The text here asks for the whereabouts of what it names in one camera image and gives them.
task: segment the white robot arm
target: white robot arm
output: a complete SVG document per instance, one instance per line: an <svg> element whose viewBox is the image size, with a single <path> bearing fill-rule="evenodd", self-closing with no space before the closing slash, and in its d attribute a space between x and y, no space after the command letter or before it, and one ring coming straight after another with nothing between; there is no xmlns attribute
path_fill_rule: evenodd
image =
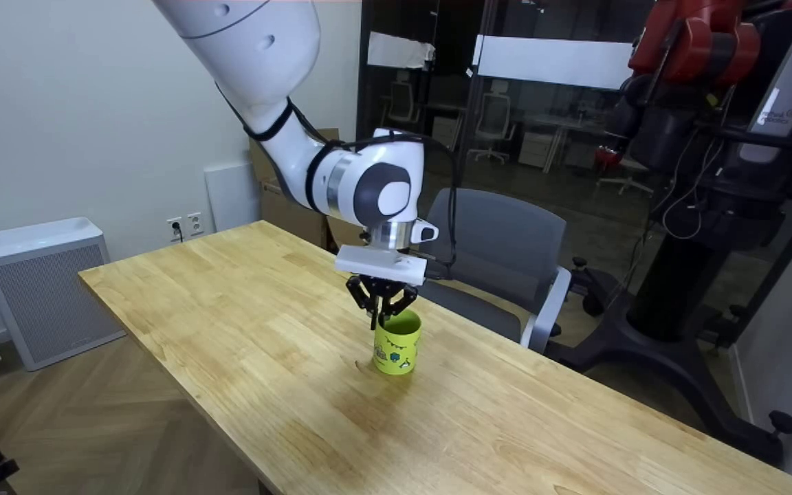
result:
<svg viewBox="0 0 792 495"><path fill-rule="evenodd" d="M371 315L371 324L413 304L426 262L401 250L437 239L437 229L417 220L423 143L387 129L364 148L328 143L290 102L318 53L314 3L153 3L211 73L247 136L272 158L284 192L368 229L368 247L342 247L339 267L354 275L350 291Z"/></svg>

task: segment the wooden table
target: wooden table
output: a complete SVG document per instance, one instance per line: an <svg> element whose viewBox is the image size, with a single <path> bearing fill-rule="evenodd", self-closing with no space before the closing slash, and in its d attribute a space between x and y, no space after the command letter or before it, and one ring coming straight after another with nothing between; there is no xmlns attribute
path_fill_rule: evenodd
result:
<svg viewBox="0 0 792 495"><path fill-rule="evenodd" d="M83 273L279 492L792 492L792 480L426 300L368 368L334 260L270 225Z"/></svg>

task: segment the chair backrest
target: chair backrest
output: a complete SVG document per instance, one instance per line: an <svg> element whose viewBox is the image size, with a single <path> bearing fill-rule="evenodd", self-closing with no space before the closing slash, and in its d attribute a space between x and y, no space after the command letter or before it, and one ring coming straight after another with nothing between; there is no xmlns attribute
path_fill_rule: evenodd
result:
<svg viewBox="0 0 792 495"><path fill-rule="evenodd" d="M441 191L428 223L441 239L423 250L435 256L428 275L449 275L490 295L536 311L556 282L566 223L533 203L457 188L453 250L452 250L452 191Z"/></svg>
<svg viewBox="0 0 792 495"><path fill-rule="evenodd" d="M409 80L397 80L391 85L387 119L391 121L413 121L416 119L416 89Z"/></svg>
<svg viewBox="0 0 792 495"><path fill-rule="evenodd" d="M511 126L511 102L507 95L483 95L475 136L507 137Z"/></svg>

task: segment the yellow can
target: yellow can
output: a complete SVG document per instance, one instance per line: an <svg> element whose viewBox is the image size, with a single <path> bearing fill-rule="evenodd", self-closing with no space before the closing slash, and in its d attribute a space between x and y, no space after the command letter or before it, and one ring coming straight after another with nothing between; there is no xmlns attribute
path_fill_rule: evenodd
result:
<svg viewBox="0 0 792 495"><path fill-rule="evenodd" d="M373 330L373 368L391 377L416 372L422 316L401 311Z"/></svg>

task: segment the gray chair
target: gray chair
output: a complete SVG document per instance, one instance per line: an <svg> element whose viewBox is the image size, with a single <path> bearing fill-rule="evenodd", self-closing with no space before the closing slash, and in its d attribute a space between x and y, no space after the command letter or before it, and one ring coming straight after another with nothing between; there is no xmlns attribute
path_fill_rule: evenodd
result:
<svg viewBox="0 0 792 495"><path fill-rule="evenodd" d="M467 151L467 159L488 159L507 168L508 155L499 151L500 143L511 140L511 102L507 95L483 95L482 117L475 125L475 146Z"/></svg>
<svg viewBox="0 0 792 495"><path fill-rule="evenodd" d="M646 188L643 183L636 180L637 174L648 172L643 162L621 158L618 168L621 168L621 176L609 176L609 180L595 183L595 195L606 184L618 188L618 195L624 195L626 191L642 191L643 195L651 195L651 188Z"/></svg>
<svg viewBox="0 0 792 495"><path fill-rule="evenodd" d="M570 271L558 267L566 223L541 207L466 188L457 191L453 203L452 191L441 191L428 223L441 229L441 239L423 247L433 256L426 271L433 282L422 297L522 346L544 350L573 279ZM496 295L529 311L532 320L522 322L516 315L444 282Z"/></svg>
<svg viewBox="0 0 792 495"><path fill-rule="evenodd" d="M422 119L417 104L416 104L416 89L413 80L397 80L391 85L391 99L387 99L387 126L408 126L413 129Z"/></svg>

